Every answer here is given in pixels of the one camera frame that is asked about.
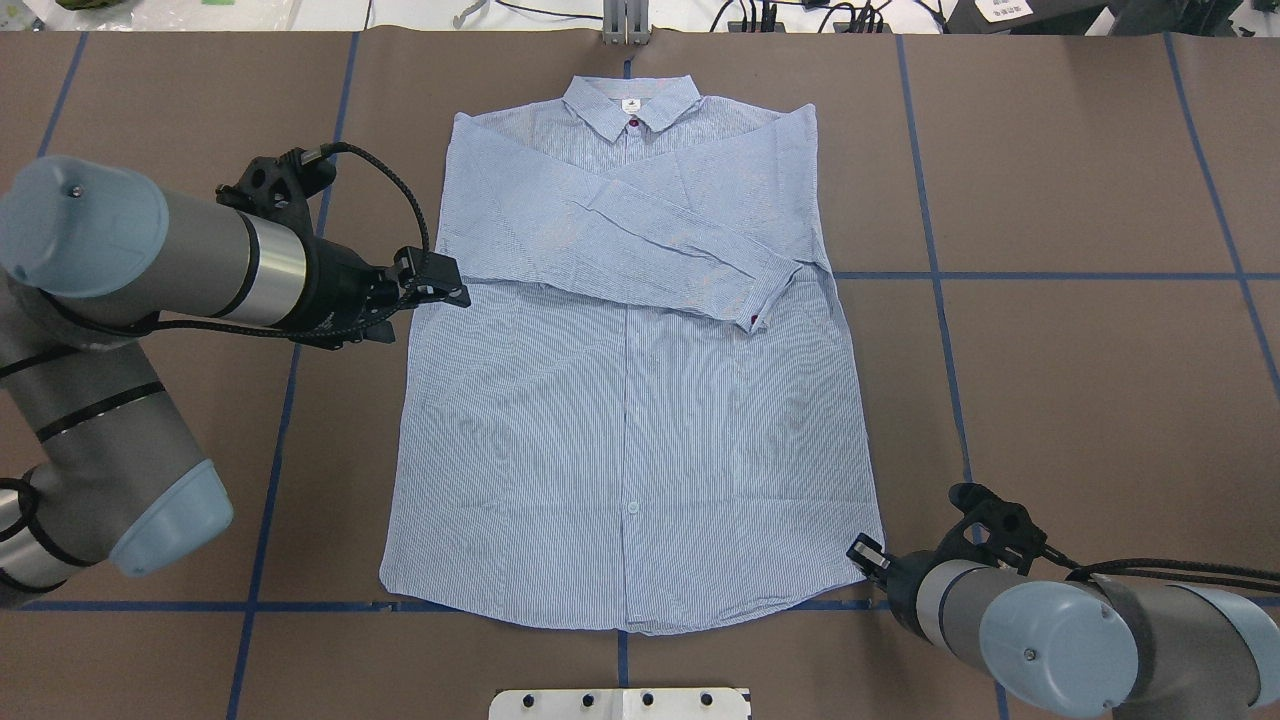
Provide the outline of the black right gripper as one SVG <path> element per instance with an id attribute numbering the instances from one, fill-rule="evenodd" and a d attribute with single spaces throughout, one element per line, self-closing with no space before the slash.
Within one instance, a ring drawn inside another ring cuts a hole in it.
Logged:
<path id="1" fill-rule="evenodd" d="M 879 582 L 890 611 L 902 626 L 918 626 L 920 588 L 928 571 L 942 562 L 963 560 L 983 568 L 1011 568 L 1025 577 L 1036 560 L 1050 550 L 1048 537 L 1030 519 L 1025 506 L 1001 498 L 977 483 L 957 483 L 948 489 L 950 503 L 961 520 L 947 530 L 932 550 L 901 556 L 884 552 L 867 533 L 859 533 L 846 557 L 870 582 Z"/>

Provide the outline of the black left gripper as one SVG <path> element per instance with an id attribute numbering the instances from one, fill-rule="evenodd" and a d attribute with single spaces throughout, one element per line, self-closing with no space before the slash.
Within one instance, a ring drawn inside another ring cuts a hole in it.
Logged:
<path id="1" fill-rule="evenodd" d="M 219 319 L 273 331 L 302 345 L 339 348 L 347 342 L 390 343 L 378 324 L 399 309 L 425 304 L 470 307 L 453 258 L 402 247 L 393 277 L 353 250 L 316 233 L 308 200 L 337 178 L 337 149 L 292 149 L 255 158 L 233 184 L 215 190 L 219 205 L 238 213 L 248 236 L 244 278 Z"/>

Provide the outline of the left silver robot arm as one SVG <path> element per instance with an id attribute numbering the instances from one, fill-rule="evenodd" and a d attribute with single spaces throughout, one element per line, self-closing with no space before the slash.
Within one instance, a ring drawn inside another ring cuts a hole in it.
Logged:
<path id="1" fill-rule="evenodd" d="M 408 201 L 420 233 L 387 265 L 323 238 L 310 201 L 352 154 Z M 234 509 L 142 340 L 206 331 L 324 350 L 390 343 L 390 319 L 470 305 L 410 187 L 352 143 L 259 156 L 211 201 L 68 155 L 3 195 L 3 389 L 45 460 L 3 479 L 3 607 L 111 562 L 146 577 L 220 536 Z"/>

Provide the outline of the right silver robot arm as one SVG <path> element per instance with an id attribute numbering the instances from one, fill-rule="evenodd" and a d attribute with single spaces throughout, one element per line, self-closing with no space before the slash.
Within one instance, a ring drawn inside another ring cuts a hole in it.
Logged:
<path id="1" fill-rule="evenodd" d="M 1080 564 L 1020 503 L 959 483 L 963 515 L 932 550 L 868 534 L 847 557 L 896 621 L 1061 717 L 1245 719 L 1277 702 L 1276 621 L 1251 592 L 1277 574 L 1169 559 Z"/>

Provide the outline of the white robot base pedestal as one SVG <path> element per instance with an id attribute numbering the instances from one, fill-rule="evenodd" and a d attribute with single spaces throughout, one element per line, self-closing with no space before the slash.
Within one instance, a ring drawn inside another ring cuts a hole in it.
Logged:
<path id="1" fill-rule="evenodd" d="M 753 719 L 751 694 L 731 687 L 502 691 L 489 719 Z"/>

